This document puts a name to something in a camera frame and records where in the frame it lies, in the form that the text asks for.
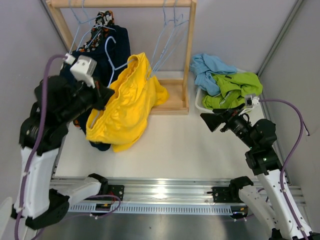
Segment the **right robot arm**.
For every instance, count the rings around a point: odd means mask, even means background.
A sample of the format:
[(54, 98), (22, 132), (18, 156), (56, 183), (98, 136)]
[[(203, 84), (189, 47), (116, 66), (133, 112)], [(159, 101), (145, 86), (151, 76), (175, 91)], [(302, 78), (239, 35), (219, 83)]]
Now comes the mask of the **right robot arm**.
[(251, 124), (248, 114), (242, 112), (243, 108), (242, 104), (237, 108), (215, 109), (211, 113), (200, 114), (211, 132), (223, 124), (222, 133), (231, 131), (249, 148), (245, 153), (246, 163), (269, 201), (261, 198), (247, 176), (230, 181), (229, 198), (245, 203), (272, 240), (318, 240), (320, 234), (314, 232), (302, 216), (285, 183), (285, 168), (273, 148), (277, 140), (276, 125), (265, 118)]

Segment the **light blue shorts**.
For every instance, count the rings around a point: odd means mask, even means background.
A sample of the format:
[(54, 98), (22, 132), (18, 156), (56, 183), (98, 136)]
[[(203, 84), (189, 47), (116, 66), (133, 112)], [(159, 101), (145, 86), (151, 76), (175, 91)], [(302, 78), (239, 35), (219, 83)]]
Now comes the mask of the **light blue shorts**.
[(221, 93), (213, 75), (237, 73), (237, 68), (234, 65), (228, 65), (218, 56), (206, 53), (194, 55), (189, 70), (195, 75), (194, 84), (210, 96), (218, 96)]

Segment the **yellow shorts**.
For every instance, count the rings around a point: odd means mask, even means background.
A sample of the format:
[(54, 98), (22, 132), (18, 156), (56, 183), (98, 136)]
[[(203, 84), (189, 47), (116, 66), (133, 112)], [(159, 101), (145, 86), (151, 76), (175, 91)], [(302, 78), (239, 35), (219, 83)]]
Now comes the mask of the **yellow shorts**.
[(110, 144), (114, 152), (129, 149), (143, 135), (151, 109), (169, 99), (168, 90), (153, 75), (144, 52), (133, 54), (110, 88), (105, 109), (93, 109), (86, 122), (86, 139)]

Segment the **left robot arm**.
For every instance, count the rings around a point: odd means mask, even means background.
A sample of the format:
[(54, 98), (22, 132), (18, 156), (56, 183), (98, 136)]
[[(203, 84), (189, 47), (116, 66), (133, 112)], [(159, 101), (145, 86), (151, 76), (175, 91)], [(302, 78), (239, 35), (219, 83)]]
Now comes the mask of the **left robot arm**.
[(20, 128), (22, 173), (11, 217), (25, 218), (27, 227), (40, 230), (60, 222), (71, 206), (108, 196), (108, 180), (96, 173), (66, 190), (51, 188), (50, 182), (68, 124), (91, 108), (101, 110), (115, 92), (98, 80), (87, 86), (54, 75), (41, 80), (34, 93), (36, 102)]

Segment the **lime green shorts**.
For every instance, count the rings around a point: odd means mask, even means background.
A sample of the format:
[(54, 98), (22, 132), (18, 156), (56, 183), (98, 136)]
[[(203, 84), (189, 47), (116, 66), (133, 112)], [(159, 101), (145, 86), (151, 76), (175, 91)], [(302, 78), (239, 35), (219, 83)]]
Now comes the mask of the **lime green shorts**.
[(263, 91), (258, 76), (252, 72), (237, 72), (235, 74), (212, 74), (220, 94), (206, 94), (202, 105), (209, 110), (236, 108), (245, 102), (245, 96), (260, 95)]

